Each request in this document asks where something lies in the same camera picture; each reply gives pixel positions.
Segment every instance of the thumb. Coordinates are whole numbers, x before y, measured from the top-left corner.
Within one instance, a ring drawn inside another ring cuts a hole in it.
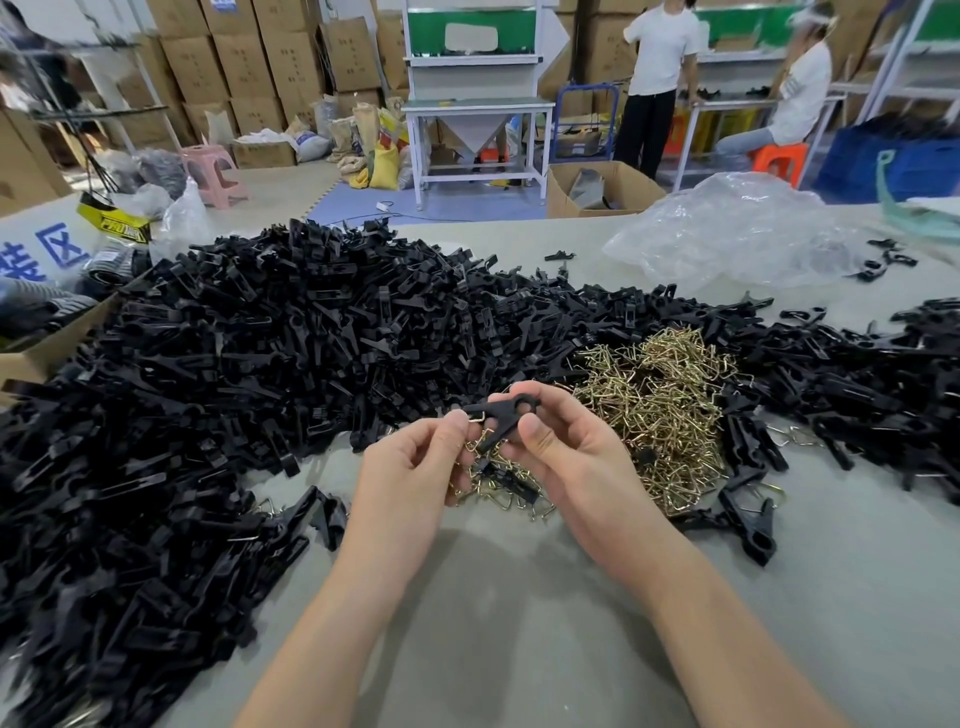
[[[557,433],[543,423],[537,415],[528,413],[520,418],[516,431],[530,454],[537,457],[554,473],[567,473],[577,460],[576,450],[567,447]]]
[[[447,412],[437,425],[433,437],[430,438],[430,446],[417,470],[428,475],[435,474],[443,477],[446,485],[453,472],[457,456],[460,455],[460,450],[464,448],[464,442],[467,441],[469,425],[467,413],[462,409]]]

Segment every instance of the blue chinese character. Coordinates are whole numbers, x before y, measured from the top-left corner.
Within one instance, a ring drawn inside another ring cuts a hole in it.
[[[47,253],[61,268],[72,268],[90,257],[83,248],[70,242],[70,231],[66,228],[66,223],[57,223],[51,228],[37,232],[36,239],[43,244]]]
[[[0,276],[42,283],[47,277],[40,273],[38,266],[39,263],[31,258],[19,243],[3,244],[3,250],[0,250]]]

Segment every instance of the white sign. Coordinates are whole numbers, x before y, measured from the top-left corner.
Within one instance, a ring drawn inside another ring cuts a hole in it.
[[[64,284],[80,275],[103,239],[77,213],[80,195],[0,218],[0,276]]]

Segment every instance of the black pants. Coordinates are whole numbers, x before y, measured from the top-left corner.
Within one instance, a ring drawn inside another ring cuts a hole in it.
[[[613,148],[613,158],[626,162],[655,180],[660,160],[663,159],[663,148],[670,138],[676,103],[676,89],[653,96],[628,96],[620,133],[616,136],[616,146]]]

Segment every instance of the table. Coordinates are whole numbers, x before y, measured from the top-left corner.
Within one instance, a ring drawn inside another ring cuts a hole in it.
[[[817,125],[817,131],[813,135],[813,142],[810,144],[810,152],[806,155],[806,160],[804,162],[804,169],[800,173],[800,183],[803,183],[804,176],[806,175],[806,170],[810,165],[810,160],[813,155],[816,153],[816,150],[820,148],[820,141],[824,137],[824,132],[827,130],[827,124],[833,116],[833,112],[836,109],[838,103],[844,100],[844,96],[828,96],[824,102],[825,112],[820,114],[820,123]],[[673,181],[672,191],[677,192],[680,190],[681,182],[684,179],[684,172],[686,171],[686,163],[690,158],[690,145],[693,144],[693,135],[697,129],[697,120],[700,118],[700,114],[704,111],[738,111],[743,109],[772,109],[774,108],[779,101],[776,99],[765,99],[765,98],[731,98],[731,99],[715,99],[711,101],[703,101],[700,104],[696,104],[690,108],[690,120],[686,125],[686,136],[684,137],[684,147],[680,152],[680,164],[677,167],[676,178]]]
[[[876,215],[847,206],[844,215]],[[551,273],[558,248],[577,254],[570,280],[648,289],[636,267],[601,254],[630,217],[469,225],[417,225],[401,234],[496,253],[498,267]],[[913,247],[913,269],[893,267],[874,283],[843,281],[805,291],[750,286],[775,295],[767,311],[825,304],[828,322],[861,328],[926,298],[960,290],[960,271]],[[738,300],[744,285],[719,279],[697,297]],[[780,550],[765,570],[737,540],[693,540],[731,582],[813,684],[854,725],[954,728],[960,647],[960,509],[929,483],[900,490],[865,461],[843,473],[825,450],[790,447],[778,512]],[[262,486],[277,507],[305,484],[352,492],[360,460],[343,438],[287,480]],[[314,543],[261,609],[259,638],[203,673],[159,723],[228,728],[336,558]],[[10,679],[7,670],[6,678]],[[529,522],[489,503],[448,511],[422,573],[372,655],[357,728],[695,728],[650,624],[576,546],[558,519]]]
[[[536,96],[515,99],[470,99],[468,101],[423,101],[411,99],[403,107],[407,115],[407,127],[410,132],[410,158],[414,171],[414,190],[417,195],[417,209],[423,210],[423,189],[431,182],[474,182],[492,180],[536,180],[540,183],[540,200],[546,200],[546,173],[550,167],[550,133],[553,130],[552,101]],[[527,157],[508,163],[504,171],[495,171],[504,166],[499,162],[485,164],[430,164],[430,143],[424,143],[423,120],[426,118],[444,118],[449,116],[476,116],[492,113],[529,114],[530,126],[527,136]],[[537,128],[537,114],[546,114],[546,132],[542,168],[538,170],[534,163],[534,138]],[[454,172],[434,175],[430,170]],[[491,172],[462,174],[464,169],[492,169]]]

